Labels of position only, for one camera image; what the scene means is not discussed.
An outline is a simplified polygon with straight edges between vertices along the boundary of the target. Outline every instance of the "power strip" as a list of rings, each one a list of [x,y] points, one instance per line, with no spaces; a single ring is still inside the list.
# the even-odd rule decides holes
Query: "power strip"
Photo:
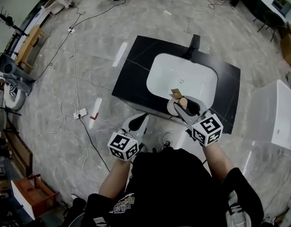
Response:
[[[83,108],[83,109],[79,110],[78,112],[75,112],[73,114],[73,117],[74,117],[74,119],[79,119],[79,118],[86,116],[87,114],[88,114],[88,111],[85,108]]]

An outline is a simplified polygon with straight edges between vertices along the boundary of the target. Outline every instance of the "white tape strip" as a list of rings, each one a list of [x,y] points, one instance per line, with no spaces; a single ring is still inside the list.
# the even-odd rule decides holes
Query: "white tape strip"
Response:
[[[117,67],[118,62],[121,60],[122,55],[124,54],[126,47],[127,47],[128,43],[127,42],[123,42],[121,47],[119,48],[119,51],[116,55],[115,58],[115,62],[113,63],[113,67]]]
[[[102,103],[103,99],[98,97],[97,100],[95,101],[95,105],[94,105],[94,110],[93,110],[93,113],[91,116],[93,117],[96,117],[97,113],[98,113],[98,110],[99,110],[99,107],[100,107],[100,104]],[[93,127],[93,124],[94,124],[94,119],[90,119],[89,121],[89,129],[91,129]]]

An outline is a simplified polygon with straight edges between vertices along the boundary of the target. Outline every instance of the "chair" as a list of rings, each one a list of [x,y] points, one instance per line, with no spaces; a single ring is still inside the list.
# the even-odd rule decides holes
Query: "chair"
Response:
[[[272,11],[267,11],[263,14],[263,19],[264,19],[264,24],[261,26],[261,28],[259,28],[259,30],[257,31],[257,33],[265,26],[267,25],[268,29],[269,27],[274,31],[273,36],[270,40],[270,42],[272,42],[273,38],[274,38],[274,34],[276,33],[276,29],[277,28],[282,28],[285,26],[285,22],[282,20],[282,18],[277,15],[276,13],[272,12]]]

